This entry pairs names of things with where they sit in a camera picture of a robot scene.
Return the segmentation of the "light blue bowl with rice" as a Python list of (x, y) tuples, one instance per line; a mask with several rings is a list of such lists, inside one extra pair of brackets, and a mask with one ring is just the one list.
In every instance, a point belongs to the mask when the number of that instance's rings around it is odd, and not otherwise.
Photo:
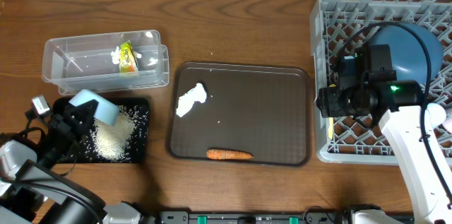
[(69, 103), (74, 107), (81, 106), (91, 100), (97, 101), (97, 107), (94, 113), (94, 118), (101, 122), (113, 126), (119, 116), (119, 108), (117, 105), (106, 100), (102, 96), (94, 93), (91, 90), (82, 90), (69, 100)]

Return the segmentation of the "pale yellow plastic spoon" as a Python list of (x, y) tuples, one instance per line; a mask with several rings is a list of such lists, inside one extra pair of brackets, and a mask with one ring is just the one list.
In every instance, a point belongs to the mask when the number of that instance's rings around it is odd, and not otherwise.
[(334, 118), (328, 118), (328, 138), (330, 140), (334, 139)]

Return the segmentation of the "dark blue plate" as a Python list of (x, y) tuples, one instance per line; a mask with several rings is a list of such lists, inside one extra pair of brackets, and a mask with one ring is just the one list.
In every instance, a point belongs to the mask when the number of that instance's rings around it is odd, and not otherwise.
[[(424, 43), (431, 62), (431, 77), (434, 80), (439, 73), (444, 57), (443, 48), (437, 37), (422, 26), (403, 23)], [(414, 80), (425, 84), (427, 63), (419, 41), (407, 30), (394, 25), (383, 26), (369, 41), (371, 45), (388, 45), (392, 67), (398, 81)]]

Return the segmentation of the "green orange snack wrapper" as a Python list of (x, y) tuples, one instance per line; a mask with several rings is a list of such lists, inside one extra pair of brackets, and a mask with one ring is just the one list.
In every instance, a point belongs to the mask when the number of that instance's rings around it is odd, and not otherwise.
[(124, 42), (120, 46), (119, 70), (121, 73), (135, 73), (138, 71), (136, 57), (130, 41)]

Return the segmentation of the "white tissue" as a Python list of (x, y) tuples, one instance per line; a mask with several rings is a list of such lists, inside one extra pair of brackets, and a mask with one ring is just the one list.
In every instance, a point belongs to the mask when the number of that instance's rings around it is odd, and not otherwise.
[[(120, 57), (120, 48), (119, 46), (116, 47), (114, 51), (111, 52), (112, 57), (112, 63), (118, 65), (119, 64), (119, 57)], [(133, 51), (135, 62), (138, 63), (138, 60), (142, 57), (142, 55), (136, 51)]]

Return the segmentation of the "light blue plastic cup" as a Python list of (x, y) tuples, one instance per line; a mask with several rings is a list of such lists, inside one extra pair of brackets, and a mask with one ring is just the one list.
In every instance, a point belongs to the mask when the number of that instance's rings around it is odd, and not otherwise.
[(427, 111), (429, 113), (429, 118), (433, 129), (440, 126), (446, 120), (446, 111), (439, 104), (429, 103), (427, 105)]

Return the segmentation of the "white napkin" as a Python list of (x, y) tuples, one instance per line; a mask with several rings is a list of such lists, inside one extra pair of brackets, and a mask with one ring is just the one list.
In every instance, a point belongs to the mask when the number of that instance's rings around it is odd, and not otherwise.
[(179, 97), (177, 101), (176, 115), (183, 117), (187, 114), (196, 102), (204, 103), (207, 99), (207, 92), (202, 83), (197, 83), (194, 88)]

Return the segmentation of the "orange carrot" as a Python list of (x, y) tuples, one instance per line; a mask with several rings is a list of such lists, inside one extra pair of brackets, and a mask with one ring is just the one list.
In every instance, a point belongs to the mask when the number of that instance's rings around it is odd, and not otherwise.
[(211, 160), (250, 160), (253, 155), (242, 151), (209, 149), (206, 152), (206, 157)]

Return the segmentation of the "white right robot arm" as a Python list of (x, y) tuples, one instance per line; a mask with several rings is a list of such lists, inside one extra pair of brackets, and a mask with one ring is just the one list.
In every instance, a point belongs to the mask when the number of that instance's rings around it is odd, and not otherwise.
[(418, 82), (321, 88), (316, 105), (323, 117), (371, 115), (398, 161), (415, 222), (451, 222), (451, 169), (434, 133), (447, 114), (428, 101)]

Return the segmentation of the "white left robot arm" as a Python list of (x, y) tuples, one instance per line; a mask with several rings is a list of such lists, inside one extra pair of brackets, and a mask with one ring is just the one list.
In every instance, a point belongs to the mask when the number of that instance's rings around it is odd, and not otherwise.
[(1, 222), (29, 223), (50, 199), (53, 206), (42, 223), (154, 223), (155, 216), (136, 204), (108, 206), (99, 196), (52, 171), (56, 163), (81, 141), (94, 122), (113, 124), (119, 108), (103, 99), (70, 99), (56, 112), (42, 97), (32, 100), (28, 121), (42, 122), (47, 131), (38, 143), (28, 139), (34, 129), (26, 126), (15, 134), (1, 135)]

